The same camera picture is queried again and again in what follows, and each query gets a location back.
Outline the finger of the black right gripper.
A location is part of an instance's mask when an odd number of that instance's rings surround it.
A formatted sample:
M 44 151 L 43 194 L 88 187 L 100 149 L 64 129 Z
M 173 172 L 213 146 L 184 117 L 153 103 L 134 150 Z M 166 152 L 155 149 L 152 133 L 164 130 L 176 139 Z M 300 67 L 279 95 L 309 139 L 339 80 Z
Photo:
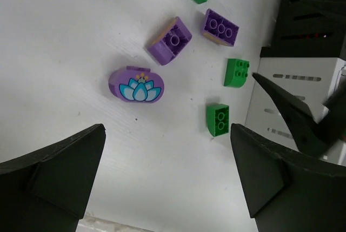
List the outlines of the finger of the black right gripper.
M 272 99 L 298 151 L 315 158 L 325 155 L 331 145 L 319 138 L 316 132 L 317 123 L 308 105 L 261 74 L 255 72 L 252 76 Z

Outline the purple 2x4 lego brick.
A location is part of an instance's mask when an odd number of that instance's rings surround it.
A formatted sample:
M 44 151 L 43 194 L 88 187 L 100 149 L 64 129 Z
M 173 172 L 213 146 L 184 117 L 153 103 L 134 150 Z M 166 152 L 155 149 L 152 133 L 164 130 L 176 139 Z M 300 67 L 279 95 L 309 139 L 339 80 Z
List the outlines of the purple 2x4 lego brick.
M 202 25 L 202 35 L 216 44 L 233 47 L 239 27 L 215 11 L 208 9 Z

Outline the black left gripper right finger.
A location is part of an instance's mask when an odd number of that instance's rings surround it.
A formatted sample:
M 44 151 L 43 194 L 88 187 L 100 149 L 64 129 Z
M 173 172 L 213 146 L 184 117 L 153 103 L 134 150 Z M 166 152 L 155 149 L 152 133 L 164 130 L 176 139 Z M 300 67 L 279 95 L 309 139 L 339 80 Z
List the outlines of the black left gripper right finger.
M 258 231 L 345 231 L 345 167 L 232 124 L 231 146 Z

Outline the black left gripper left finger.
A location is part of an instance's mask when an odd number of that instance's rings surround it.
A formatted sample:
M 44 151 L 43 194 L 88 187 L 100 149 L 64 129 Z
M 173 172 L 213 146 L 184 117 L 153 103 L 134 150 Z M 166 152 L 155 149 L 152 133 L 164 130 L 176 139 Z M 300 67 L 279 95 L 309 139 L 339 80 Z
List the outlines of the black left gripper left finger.
M 105 145 L 94 124 L 1 163 L 1 231 L 76 231 Z

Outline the purple curved lego brick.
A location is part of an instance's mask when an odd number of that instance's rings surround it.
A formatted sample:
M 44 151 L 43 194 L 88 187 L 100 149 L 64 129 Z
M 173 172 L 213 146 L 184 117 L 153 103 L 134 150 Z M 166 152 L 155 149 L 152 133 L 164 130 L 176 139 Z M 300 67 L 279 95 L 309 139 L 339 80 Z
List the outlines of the purple curved lego brick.
M 167 65 L 191 41 L 192 33 L 179 17 L 175 17 L 149 44 L 148 52 L 160 64 Z

